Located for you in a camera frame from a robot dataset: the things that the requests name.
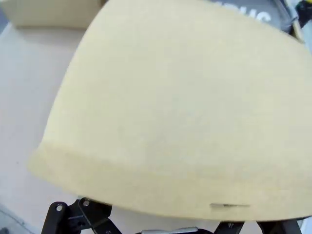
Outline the cardboard box with short flaps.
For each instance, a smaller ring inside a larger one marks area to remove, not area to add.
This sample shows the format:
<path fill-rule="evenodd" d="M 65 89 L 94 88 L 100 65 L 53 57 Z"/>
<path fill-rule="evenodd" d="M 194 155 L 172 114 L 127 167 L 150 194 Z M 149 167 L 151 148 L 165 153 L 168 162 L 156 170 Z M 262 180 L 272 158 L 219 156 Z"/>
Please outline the cardboard box with short flaps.
<path fill-rule="evenodd" d="M 0 10 L 17 28 L 61 27 L 87 29 L 107 1 L 0 0 Z"/>

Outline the large cardboard box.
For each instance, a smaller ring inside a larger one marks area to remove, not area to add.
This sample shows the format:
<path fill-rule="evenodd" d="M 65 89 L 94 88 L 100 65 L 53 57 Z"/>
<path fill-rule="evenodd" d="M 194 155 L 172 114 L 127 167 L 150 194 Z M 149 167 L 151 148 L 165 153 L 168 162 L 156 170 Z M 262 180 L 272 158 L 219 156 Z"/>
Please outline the large cardboard box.
<path fill-rule="evenodd" d="M 312 54 L 206 0 L 109 0 L 30 159 L 77 195 L 154 215 L 312 215 Z"/>

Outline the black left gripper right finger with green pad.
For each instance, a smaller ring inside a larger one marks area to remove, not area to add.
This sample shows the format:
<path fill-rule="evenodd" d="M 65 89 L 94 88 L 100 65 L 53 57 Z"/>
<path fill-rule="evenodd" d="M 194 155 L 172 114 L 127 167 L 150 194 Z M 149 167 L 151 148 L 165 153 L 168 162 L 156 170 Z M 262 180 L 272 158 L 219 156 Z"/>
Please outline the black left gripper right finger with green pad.
<path fill-rule="evenodd" d="M 262 234 L 300 234 L 296 219 L 257 222 Z M 240 234 L 244 222 L 221 222 L 214 234 Z"/>

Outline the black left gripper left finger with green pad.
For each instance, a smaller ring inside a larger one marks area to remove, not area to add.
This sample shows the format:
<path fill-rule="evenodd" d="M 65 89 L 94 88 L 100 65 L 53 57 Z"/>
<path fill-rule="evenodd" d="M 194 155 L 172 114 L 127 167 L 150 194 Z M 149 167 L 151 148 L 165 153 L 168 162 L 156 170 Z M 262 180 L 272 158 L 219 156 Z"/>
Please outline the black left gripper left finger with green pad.
<path fill-rule="evenodd" d="M 41 234 L 81 234 L 90 229 L 94 234 L 122 234 L 109 218 L 112 205 L 86 197 L 73 204 L 54 202 L 50 205 Z"/>

